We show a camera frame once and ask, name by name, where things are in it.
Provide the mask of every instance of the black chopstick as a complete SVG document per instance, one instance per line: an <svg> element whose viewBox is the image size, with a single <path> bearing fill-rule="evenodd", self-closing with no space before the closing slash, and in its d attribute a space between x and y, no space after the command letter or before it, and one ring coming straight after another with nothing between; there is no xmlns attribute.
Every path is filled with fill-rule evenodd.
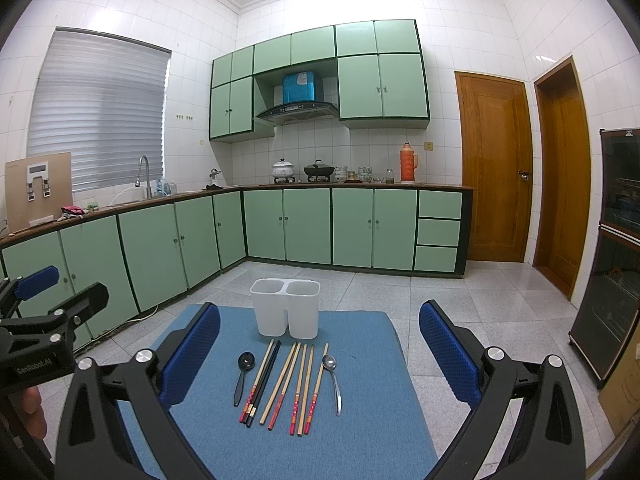
<svg viewBox="0 0 640 480"><path fill-rule="evenodd" d="M255 400L254 405L251 409L251 413L247 417L246 426L248 428L251 427L251 424L254 422L255 412L258 410L258 404L260 404L260 398L262 397L262 393L267 387L267 382L269 381L269 376L271 375L271 370L273 369L273 364L276 362L276 357L278 356L278 350L280 350L280 340L276 342L276 346L274 346L273 351L271 352L271 356L269 357L269 362L267 363L267 367L264 370L264 373L260 377L260 381L258 382L258 389L255 391Z"/></svg>

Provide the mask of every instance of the faucet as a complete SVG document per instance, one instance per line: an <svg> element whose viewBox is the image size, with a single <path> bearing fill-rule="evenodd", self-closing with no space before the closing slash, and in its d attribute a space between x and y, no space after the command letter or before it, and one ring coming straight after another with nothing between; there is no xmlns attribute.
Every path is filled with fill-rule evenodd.
<svg viewBox="0 0 640 480"><path fill-rule="evenodd" d="M136 187L140 187L140 174L142 173L142 159L146 162L146 197L151 198L151 181L149 180L149 159L146 155L140 157L138 161L138 178L136 179Z"/></svg>

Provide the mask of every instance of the pot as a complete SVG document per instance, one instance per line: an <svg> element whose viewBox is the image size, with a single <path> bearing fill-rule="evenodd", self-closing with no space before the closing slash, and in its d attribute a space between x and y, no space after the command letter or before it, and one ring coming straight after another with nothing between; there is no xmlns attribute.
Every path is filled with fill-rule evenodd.
<svg viewBox="0 0 640 480"><path fill-rule="evenodd" d="M293 176L293 164L287 162L283 158L272 166L271 174L275 178L289 178Z"/></svg>
<svg viewBox="0 0 640 480"><path fill-rule="evenodd" d="M308 166L305 166L304 169L308 176L331 176L334 174L335 168L333 166L323 164L322 160L317 158L314 164L309 164Z"/></svg>

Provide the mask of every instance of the silver spoon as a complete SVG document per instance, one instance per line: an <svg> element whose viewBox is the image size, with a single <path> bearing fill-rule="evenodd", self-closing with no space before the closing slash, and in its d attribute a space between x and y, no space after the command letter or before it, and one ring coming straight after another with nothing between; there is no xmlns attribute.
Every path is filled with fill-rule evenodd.
<svg viewBox="0 0 640 480"><path fill-rule="evenodd" d="M336 367L335 358L331 355L325 355L322 358L322 366L329 370L331 374L331 378L334 380L334 390L335 390L335 414L340 416L340 412L342 411L342 397L340 396L340 388L338 388L338 381L335 380L334 370Z"/></svg>

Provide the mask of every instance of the white plastic container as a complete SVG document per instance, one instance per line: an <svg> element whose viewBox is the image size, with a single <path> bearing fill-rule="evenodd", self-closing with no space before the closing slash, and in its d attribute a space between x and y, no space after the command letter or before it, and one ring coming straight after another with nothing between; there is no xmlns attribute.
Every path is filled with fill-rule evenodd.
<svg viewBox="0 0 640 480"><path fill-rule="evenodd" d="M258 332L268 337L289 333L296 339L318 335L320 283L313 280L263 278L252 285Z"/></svg>

